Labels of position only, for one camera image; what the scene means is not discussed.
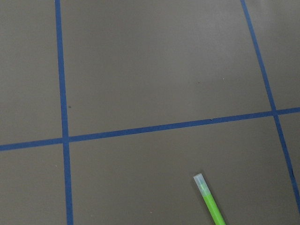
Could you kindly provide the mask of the green marker pen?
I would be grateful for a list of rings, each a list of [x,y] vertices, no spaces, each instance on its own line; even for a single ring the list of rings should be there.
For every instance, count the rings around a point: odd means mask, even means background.
[[[225,220],[210,192],[210,189],[203,177],[203,175],[197,174],[194,176],[195,183],[201,193],[201,196],[209,210],[209,213],[216,225],[226,225]]]

